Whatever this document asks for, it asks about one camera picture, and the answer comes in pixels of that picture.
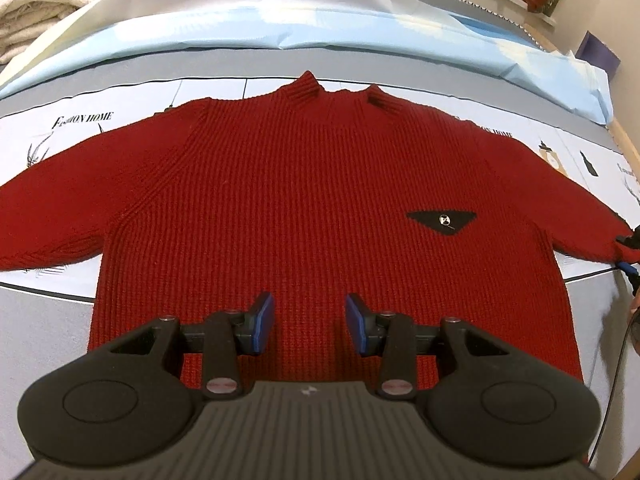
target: plant illustration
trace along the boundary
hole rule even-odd
[[[58,274],[62,274],[63,272],[65,272],[66,270],[66,266],[62,265],[62,266],[53,266],[53,267],[47,267],[47,268],[37,268],[37,269],[22,269],[22,272],[27,273],[27,272],[33,272],[35,273],[35,277],[39,278],[40,276],[49,274],[51,276],[56,276]]]
[[[638,202],[638,205],[640,205],[640,198],[638,198],[638,196],[633,192],[631,186],[629,186],[628,182],[626,181],[626,178],[623,178],[622,180],[625,181],[626,190],[631,193],[631,195],[636,199],[636,202]]]
[[[49,149],[48,148],[40,156],[38,156],[38,150],[42,147],[42,145],[45,142],[47,142],[51,138],[52,135],[53,135],[53,132],[51,132],[47,137],[42,139],[40,141],[40,143],[38,143],[36,145],[35,148],[33,147],[33,143],[31,143],[29,145],[29,149],[27,150],[27,168],[30,168],[34,164],[37,164],[38,162],[40,162],[41,160],[43,160],[47,156],[47,153],[49,153]]]

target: ribbed texture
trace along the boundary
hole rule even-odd
[[[257,383],[239,400],[208,404],[191,431],[149,460],[113,470],[37,463],[21,480],[596,480],[579,462],[529,471],[458,455],[414,407],[373,397],[361,383]]]
[[[0,187],[0,268],[102,249],[90,347],[162,314],[201,322],[276,302],[247,379],[372,380],[344,297],[437,324],[458,316],[580,377],[552,245],[637,261],[630,230],[514,139],[310,73],[273,94],[199,100],[93,137]],[[407,213],[462,210],[453,236]],[[184,380],[198,384],[188,362]],[[434,382],[419,361],[420,384]]]

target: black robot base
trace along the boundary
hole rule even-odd
[[[591,392],[471,324],[415,325],[345,302],[356,351],[381,356],[363,382],[258,381],[274,300],[202,324],[162,317],[32,384],[18,423],[35,457],[22,480],[596,480],[582,459],[598,428]],[[202,387],[178,377],[201,353]],[[417,388],[416,356],[439,382]]]

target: gray surface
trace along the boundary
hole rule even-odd
[[[574,316],[575,338],[580,352],[584,383],[596,395],[601,414],[625,343],[631,287],[619,270],[567,283]],[[593,467],[603,478],[613,478],[638,449],[640,442],[640,357],[625,343],[622,373]]]
[[[24,480],[594,480],[579,462],[519,472],[473,462],[431,434],[414,407],[373,397],[363,383],[256,383],[238,400],[211,402],[160,455],[80,472],[39,462]]]
[[[298,77],[377,83],[469,99],[562,128],[620,152],[602,126],[498,78],[408,57],[326,48],[186,50],[104,62],[60,76],[0,101],[0,116],[79,93],[187,77]]]
[[[513,34],[516,34],[518,37],[523,40],[527,40],[532,44],[535,44],[531,41],[531,38],[526,33],[523,28],[519,27],[516,23],[510,22],[501,18],[497,14],[493,12],[489,12],[488,10],[483,9],[482,7],[469,5],[462,0],[420,0],[426,4],[429,4],[434,7],[438,7],[440,9],[448,10],[450,12],[456,12],[458,14],[462,14],[463,16],[468,16],[469,18],[475,18],[476,20],[480,20],[481,22],[491,23],[491,25],[495,25],[496,27],[503,28],[504,30],[508,30]]]
[[[31,383],[86,352],[91,303],[58,300],[0,286],[0,479],[32,459],[16,408]]]

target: red cloth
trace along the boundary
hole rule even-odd
[[[407,217],[462,210],[453,236]],[[638,261],[622,221],[517,140],[372,86],[306,73],[265,96],[202,99],[92,137],[0,187],[0,269],[103,253],[93,348],[162,314],[200,322],[276,301],[246,378],[370,380],[344,297],[416,322],[475,323],[580,377],[553,247]],[[420,384],[433,362],[418,363]],[[185,380],[197,383],[193,366]]]

